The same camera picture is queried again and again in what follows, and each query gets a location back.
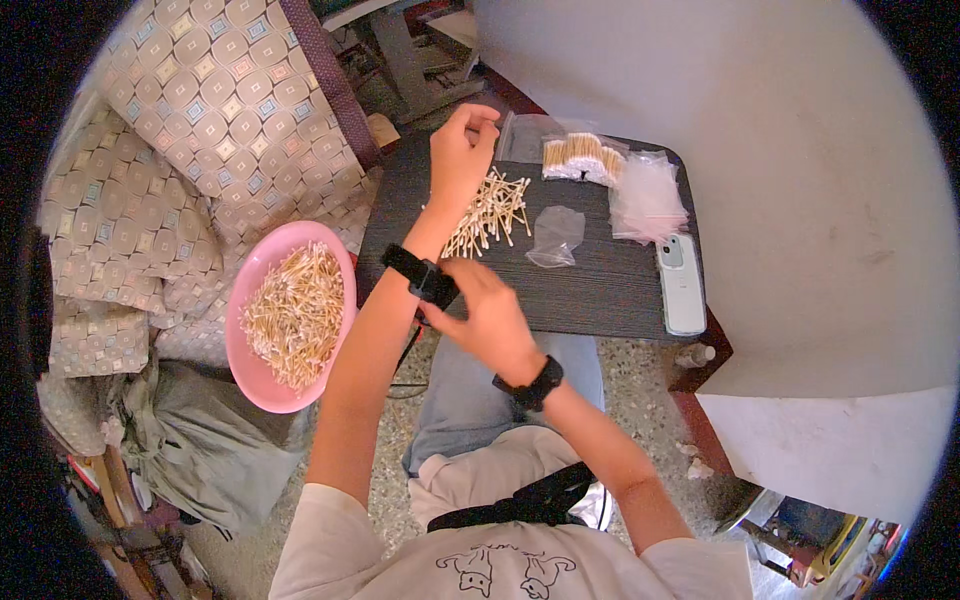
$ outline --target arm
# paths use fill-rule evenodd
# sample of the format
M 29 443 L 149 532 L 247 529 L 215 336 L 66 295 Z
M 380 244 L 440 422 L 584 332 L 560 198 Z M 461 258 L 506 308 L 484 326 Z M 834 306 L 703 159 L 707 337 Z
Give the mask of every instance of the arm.
M 497 118 L 492 108 L 461 105 L 430 138 L 430 200 L 403 241 L 416 257 L 436 262 L 463 217 L 490 167 Z M 357 315 L 331 368 L 306 472 L 307 483 L 346 492 L 365 508 L 376 428 L 417 309 L 408 287 L 387 269 Z
M 467 300 L 468 320 L 422 303 L 430 323 L 511 386 L 530 385 L 546 356 L 530 334 L 516 293 L 479 263 L 455 258 L 443 267 Z M 646 453 L 566 381 L 546 397 L 543 414 L 613 494 L 638 555 L 658 541 L 693 537 Z

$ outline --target small bottle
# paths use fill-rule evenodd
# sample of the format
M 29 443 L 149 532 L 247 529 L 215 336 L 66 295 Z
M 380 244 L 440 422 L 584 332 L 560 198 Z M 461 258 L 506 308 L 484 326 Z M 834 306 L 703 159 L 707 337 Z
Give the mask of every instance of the small bottle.
M 716 358 L 716 355 L 717 351 L 713 346 L 691 344 L 681 348 L 674 357 L 673 362 L 676 363 L 678 367 L 683 367 L 684 369 L 697 369 L 705 366 L 708 362 Z

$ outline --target gray cloth bag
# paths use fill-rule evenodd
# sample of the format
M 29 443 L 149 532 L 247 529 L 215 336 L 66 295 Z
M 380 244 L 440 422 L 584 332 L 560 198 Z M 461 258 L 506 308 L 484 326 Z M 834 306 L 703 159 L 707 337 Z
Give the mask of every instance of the gray cloth bag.
M 155 355 L 118 377 L 108 402 L 127 425 L 127 466 L 177 508 L 234 532 L 267 518 L 310 438 L 310 408 L 267 413 L 235 384 Z

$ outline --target light blue jeans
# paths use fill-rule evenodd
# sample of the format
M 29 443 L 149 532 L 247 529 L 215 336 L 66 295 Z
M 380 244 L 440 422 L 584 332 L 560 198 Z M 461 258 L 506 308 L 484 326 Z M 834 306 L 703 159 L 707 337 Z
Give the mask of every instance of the light blue jeans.
M 603 379 L 596 342 L 590 336 L 534 333 L 537 345 L 564 368 L 564 378 L 590 403 L 604 410 Z M 446 336 L 437 345 L 430 384 L 403 454 L 404 470 L 417 477 L 434 454 L 453 457 L 490 445 L 504 431 L 522 425 L 547 426 L 542 414 L 519 413 L 511 397 L 494 388 L 493 373 Z

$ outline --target clear plastic bag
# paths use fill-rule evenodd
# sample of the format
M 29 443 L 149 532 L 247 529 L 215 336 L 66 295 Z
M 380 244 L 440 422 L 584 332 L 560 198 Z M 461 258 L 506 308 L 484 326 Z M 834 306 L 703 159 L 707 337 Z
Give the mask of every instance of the clear plastic bag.
M 534 222 L 534 248 L 526 253 L 544 269 L 576 264 L 573 249 L 584 243 L 587 218 L 566 206 L 548 206 Z
M 686 224 L 677 189 L 677 165 L 664 151 L 630 153 L 609 199 L 614 239 L 664 244 Z
M 503 119 L 493 160 L 541 164 L 545 136 L 565 136 L 569 132 L 597 132 L 596 123 L 563 119 L 545 114 L 516 114 L 512 110 Z
M 586 180 L 616 185 L 630 147 L 590 132 L 546 135 L 543 138 L 544 180 Z

